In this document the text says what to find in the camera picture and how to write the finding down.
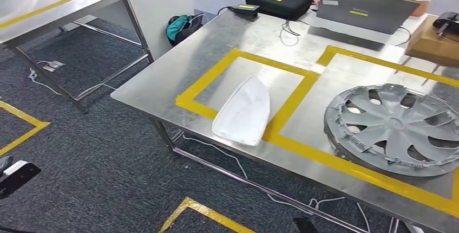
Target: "sticker on laptop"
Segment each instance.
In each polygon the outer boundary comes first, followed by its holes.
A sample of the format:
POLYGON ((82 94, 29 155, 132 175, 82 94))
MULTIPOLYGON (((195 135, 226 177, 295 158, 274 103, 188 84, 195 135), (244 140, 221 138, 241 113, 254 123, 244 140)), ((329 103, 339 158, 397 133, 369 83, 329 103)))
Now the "sticker on laptop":
POLYGON ((322 0, 322 3, 325 5, 339 5, 338 1, 334 0, 322 0))

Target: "laptop lid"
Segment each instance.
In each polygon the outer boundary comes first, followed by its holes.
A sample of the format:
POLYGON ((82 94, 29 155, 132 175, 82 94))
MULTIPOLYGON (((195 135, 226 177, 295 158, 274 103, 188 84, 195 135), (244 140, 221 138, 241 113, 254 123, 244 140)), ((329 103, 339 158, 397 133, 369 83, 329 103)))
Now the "laptop lid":
POLYGON ((320 0, 317 17, 393 34, 418 6, 406 0, 320 0))

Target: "black case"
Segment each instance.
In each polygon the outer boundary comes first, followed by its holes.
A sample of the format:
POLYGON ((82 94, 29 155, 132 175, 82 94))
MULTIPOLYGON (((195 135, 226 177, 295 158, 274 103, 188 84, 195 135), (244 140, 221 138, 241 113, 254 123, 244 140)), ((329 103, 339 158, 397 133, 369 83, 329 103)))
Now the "black case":
POLYGON ((246 4, 260 6, 260 13, 296 21, 311 6, 312 0, 245 0, 246 4))

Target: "person's hand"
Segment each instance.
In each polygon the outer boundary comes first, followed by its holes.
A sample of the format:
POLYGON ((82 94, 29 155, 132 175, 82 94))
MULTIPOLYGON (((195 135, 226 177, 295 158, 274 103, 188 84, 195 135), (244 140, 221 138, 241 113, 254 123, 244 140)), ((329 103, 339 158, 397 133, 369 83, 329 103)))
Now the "person's hand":
POLYGON ((313 0, 313 1, 314 1, 314 4, 315 4, 316 6, 319 6, 320 0, 313 0))

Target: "floor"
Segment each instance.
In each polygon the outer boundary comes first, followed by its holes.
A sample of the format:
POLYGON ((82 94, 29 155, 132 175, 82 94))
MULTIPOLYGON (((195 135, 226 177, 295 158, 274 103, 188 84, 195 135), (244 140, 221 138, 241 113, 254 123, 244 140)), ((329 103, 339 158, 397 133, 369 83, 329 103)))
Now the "floor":
MULTIPOLYGON (((215 13, 244 0, 194 0, 199 10, 215 13)), ((441 7, 436 10, 448 10, 441 7)), ((92 25, 135 40, 135 35, 102 20, 92 25)), ((54 31, 22 47, 39 60, 66 64, 53 76, 78 94, 141 55, 133 48, 90 30, 54 31)), ((293 218, 301 211, 272 202, 251 187, 185 158, 174 159, 143 114, 112 100, 102 88, 83 103, 82 115, 61 97, 27 78, 28 68, 11 54, 0 59, 0 100, 50 124, 8 154, 35 163, 42 172, 11 197, 0 202, 1 226, 32 232, 158 232, 187 197, 197 206, 225 216, 233 224, 215 221, 186 208, 165 232, 233 232, 241 225, 255 232, 296 232, 293 218)), ((111 86, 117 87, 146 66, 140 63, 111 86)), ((0 144, 6 145, 31 125, 0 109, 0 144)), ((233 159, 189 140, 179 146, 228 170, 240 173, 233 159)), ((283 171, 239 157, 254 181, 302 202, 338 195, 283 171)), ((337 200, 322 210, 365 228, 355 203, 337 200)), ((387 232, 390 218, 364 207, 372 232, 387 232)), ((317 217, 320 232, 347 232, 317 217)))

